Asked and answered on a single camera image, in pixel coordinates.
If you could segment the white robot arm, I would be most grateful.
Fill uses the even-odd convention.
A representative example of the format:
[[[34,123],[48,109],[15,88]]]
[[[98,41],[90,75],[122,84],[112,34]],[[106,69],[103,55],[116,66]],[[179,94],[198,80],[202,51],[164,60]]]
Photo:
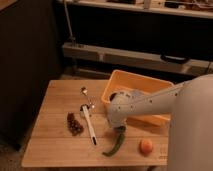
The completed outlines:
[[[137,115],[170,114],[168,171],[213,171],[213,74],[148,94],[119,92],[107,107],[114,128]]]

